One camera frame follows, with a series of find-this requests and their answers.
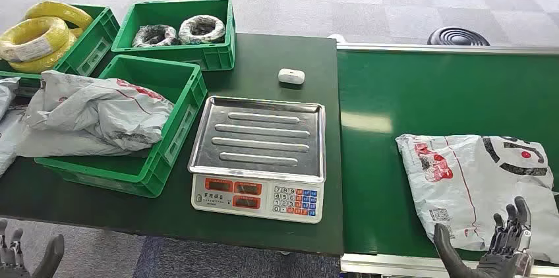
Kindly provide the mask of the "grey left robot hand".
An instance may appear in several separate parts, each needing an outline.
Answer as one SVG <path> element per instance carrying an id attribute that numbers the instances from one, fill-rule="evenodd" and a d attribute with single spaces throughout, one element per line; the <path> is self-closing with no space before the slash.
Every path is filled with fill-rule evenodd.
<path id="1" fill-rule="evenodd" d="M 1 219 L 1 277 L 53 277 L 65 253 L 62 234 L 54 235 L 47 243 L 44 256 L 30 273 L 24 263 L 21 238 L 22 229 L 13 232 L 10 243 L 6 241 L 7 220 Z"/>

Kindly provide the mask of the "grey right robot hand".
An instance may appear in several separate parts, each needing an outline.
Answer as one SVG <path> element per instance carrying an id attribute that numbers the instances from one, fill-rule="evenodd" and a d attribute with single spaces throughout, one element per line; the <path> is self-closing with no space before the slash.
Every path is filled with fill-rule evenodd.
<path id="1" fill-rule="evenodd" d="M 450 232 L 441 223 L 434 226 L 433 242 L 450 277 L 529 277 L 533 257 L 531 212 L 524 197 L 516 196 L 506 206 L 507 220 L 493 215 L 495 228 L 490 246 L 475 269 L 466 266 L 450 242 Z"/>

